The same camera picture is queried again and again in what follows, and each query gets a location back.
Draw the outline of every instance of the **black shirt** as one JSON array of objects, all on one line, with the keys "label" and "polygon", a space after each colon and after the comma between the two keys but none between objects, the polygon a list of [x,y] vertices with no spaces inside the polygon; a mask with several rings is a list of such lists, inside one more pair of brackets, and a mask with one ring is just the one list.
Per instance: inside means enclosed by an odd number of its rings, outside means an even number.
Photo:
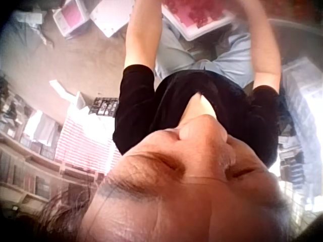
[{"label": "black shirt", "polygon": [[193,95],[202,94],[231,136],[248,144],[269,167],[277,157],[278,93],[269,86],[251,95],[234,82],[210,71],[180,71],[165,78],[154,91],[150,68],[125,68],[120,86],[113,141],[121,154],[150,133],[175,128]]}]

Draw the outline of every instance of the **eyebrow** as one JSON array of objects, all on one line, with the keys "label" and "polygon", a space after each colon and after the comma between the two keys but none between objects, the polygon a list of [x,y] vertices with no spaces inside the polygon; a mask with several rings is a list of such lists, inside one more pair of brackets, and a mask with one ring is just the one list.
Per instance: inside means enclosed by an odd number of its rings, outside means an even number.
[{"label": "eyebrow", "polygon": [[130,198],[133,200],[157,198],[157,193],[152,187],[136,185],[129,180],[117,180],[109,176],[106,177],[97,193],[106,198]]}]

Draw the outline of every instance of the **black sleeve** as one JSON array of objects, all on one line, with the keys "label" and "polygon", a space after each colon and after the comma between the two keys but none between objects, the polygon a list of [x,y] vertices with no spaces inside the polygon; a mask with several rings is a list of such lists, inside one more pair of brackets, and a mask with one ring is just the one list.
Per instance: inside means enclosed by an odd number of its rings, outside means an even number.
[{"label": "black sleeve", "polygon": [[143,65],[125,68],[120,86],[113,141],[121,154],[148,135],[152,118],[154,74]]},{"label": "black sleeve", "polygon": [[259,86],[249,96],[249,145],[267,167],[277,158],[278,97],[278,93],[269,86]]}]

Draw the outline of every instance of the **forehead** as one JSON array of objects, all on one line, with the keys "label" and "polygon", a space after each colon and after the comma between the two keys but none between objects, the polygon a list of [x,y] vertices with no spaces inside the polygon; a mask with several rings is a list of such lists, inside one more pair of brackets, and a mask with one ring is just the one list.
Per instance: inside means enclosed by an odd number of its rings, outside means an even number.
[{"label": "forehead", "polygon": [[88,211],[96,214],[90,233],[118,239],[113,241],[153,241],[151,237],[160,238],[156,241],[210,241],[211,237],[232,238],[235,228],[235,235],[240,235],[236,241],[241,241],[242,235],[263,234],[266,226],[271,227],[270,217],[257,206],[234,196],[211,196],[205,186],[188,187],[156,199],[139,199],[120,191],[108,199],[97,194]]}]

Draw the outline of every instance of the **nose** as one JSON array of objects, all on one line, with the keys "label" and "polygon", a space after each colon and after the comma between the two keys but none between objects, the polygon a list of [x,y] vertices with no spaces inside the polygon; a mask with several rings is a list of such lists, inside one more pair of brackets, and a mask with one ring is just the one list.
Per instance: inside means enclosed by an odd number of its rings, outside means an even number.
[{"label": "nose", "polygon": [[226,181],[225,170],[234,161],[234,154],[224,127],[214,117],[201,115],[178,129],[187,147],[182,159],[185,176]]},{"label": "nose", "polygon": [[196,117],[181,127],[179,137],[181,140],[191,138],[222,139],[227,142],[228,133],[225,128],[211,115],[205,114]]}]

